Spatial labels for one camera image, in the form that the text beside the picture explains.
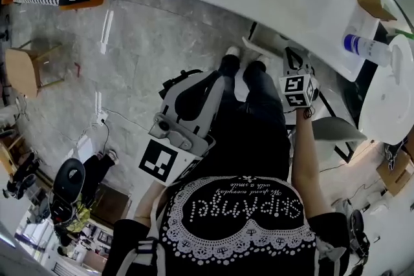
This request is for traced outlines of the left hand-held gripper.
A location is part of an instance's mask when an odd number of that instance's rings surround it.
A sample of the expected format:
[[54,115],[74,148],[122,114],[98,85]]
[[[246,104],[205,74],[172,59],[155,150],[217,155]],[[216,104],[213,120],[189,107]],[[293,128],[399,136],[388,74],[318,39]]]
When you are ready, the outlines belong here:
[[[170,186],[187,176],[215,145],[207,133],[221,102],[224,78],[217,71],[183,70],[162,85],[161,113],[156,113],[143,141],[138,168]],[[174,121],[188,122],[190,131]]]

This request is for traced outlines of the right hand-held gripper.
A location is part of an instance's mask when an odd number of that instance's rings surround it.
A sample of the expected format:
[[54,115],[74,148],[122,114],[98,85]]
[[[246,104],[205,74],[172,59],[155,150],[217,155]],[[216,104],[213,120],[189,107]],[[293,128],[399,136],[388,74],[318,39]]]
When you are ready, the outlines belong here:
[[292,108],[310,107],[318,97],[320,84],[311,75],[314,70],[309,53],[306,50],[286,47],[283,53],[283,71],[285,76],[280,77],[279,86],[287,105]]

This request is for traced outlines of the white vanity drawer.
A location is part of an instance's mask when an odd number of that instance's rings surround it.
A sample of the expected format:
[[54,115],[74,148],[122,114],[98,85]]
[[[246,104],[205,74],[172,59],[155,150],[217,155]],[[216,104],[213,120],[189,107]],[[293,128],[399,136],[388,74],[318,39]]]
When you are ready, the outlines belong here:
[[299,51],[300,55],[307,55],[309,53],[305,47],[295,41],[255,21],[250,27],[248,36],[242,37],[242,40],[245,47],[268,56],[279,56],[282,58],[284,49],[287,47]]

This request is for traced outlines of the person's left forearm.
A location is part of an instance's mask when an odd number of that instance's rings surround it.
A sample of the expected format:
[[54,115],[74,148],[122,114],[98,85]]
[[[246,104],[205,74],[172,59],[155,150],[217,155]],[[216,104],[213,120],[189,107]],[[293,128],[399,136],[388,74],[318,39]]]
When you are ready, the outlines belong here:
[[133,220],[145,225],[146,227],[151,227],[151,212],[153,209],[153,204],[163,194],[165,186],[161,183],[154,181],[149,189],[145,192],[144,196],[141,198],[138,206],[135,210]]

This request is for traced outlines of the person's blue jeans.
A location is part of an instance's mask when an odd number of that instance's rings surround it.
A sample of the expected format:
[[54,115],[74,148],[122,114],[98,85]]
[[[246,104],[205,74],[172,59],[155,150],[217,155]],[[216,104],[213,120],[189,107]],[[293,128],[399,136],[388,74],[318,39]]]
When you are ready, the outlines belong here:
[[246,101],[241,102],[235,97],[235,75],[240,64],[240,59],[232,55],[225,55],[221,60],[218,72],[224,77],[225,88],[217,119],[234,124],[241,121],[244,129],[286,137],[281,98],[262,62],[251,61],[243,72],[243,81],[248,87]]

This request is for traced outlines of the person's black printed shirt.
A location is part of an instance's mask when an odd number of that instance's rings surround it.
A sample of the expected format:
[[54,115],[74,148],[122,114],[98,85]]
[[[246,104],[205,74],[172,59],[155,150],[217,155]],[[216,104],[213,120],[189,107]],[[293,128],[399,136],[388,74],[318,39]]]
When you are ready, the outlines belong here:
[[344,276],[346,217],[306,217],[291,182],[294,143],[241,121],[218,121],[216,135],[154,202],[150,228],[116,222],[102,276]]

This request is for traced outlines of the white blue-label spray bottle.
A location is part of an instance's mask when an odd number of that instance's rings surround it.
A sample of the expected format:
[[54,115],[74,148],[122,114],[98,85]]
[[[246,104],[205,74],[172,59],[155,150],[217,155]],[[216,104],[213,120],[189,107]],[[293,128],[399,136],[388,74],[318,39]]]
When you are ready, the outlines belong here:
[[343,46],[347,51],[381,67],[390,66],[395,77],[401,75],[403,55],[397,46],[390,47],[387,44],[354,34],[345,35]]

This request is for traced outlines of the grey chair with black legs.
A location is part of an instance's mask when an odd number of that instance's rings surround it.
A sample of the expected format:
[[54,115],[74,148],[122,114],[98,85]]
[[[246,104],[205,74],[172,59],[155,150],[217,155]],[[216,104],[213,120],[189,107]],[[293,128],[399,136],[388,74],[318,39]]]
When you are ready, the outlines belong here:
[[354,125],[338,117],[322,93],[319,94],[319,98],[329,116],[312,121],[318,160],[324,162],[336,154],[348,164],[356,148],[367,140],[367,137]]

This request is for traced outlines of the black office chair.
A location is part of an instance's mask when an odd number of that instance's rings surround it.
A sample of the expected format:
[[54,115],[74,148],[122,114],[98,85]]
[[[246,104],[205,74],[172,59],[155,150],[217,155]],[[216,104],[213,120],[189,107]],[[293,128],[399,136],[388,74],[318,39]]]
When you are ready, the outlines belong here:
[[74,203],[82,191],[84,180],[84,165],[78,159],[69,158],[57,172],[52,190],[67,203]]

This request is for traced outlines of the cardboard box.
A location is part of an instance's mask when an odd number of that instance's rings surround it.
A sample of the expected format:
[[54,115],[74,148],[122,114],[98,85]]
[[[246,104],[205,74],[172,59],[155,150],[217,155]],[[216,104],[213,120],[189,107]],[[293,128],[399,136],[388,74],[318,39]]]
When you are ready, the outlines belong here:
[[409,154],[400,151],[395,158],[392,170],[390,170],[387,160],[384,160],[376,171],[389,194],[397,196],[414,175],[414,164]]

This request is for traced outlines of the yellow checked cloth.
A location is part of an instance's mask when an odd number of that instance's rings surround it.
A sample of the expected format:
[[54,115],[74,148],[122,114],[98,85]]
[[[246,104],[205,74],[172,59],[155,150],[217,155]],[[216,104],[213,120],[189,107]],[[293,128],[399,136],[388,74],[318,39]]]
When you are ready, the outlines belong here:
[[90,209],[85,207],[82,202],[75,205],[75,214],[72,220],[67,224],[66,229],[72,233],[79,233],[88,223],[90,218]]

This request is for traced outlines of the wooden stool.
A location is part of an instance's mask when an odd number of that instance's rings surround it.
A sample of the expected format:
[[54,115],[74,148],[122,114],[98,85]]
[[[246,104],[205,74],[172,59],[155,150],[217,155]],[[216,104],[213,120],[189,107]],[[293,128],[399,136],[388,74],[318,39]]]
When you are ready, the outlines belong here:
[[40,79],[39,66],[51,54],[61,47],[61,44],[39,53],[36,50],[28,49],[32,40],[27,41],[17,48],[8,48],[5,52],[5,67],[8,81],[12,88],[27,98],[36,98],[38,92],[46,88],[64,82],[63,78],[48,84],[42,84]]

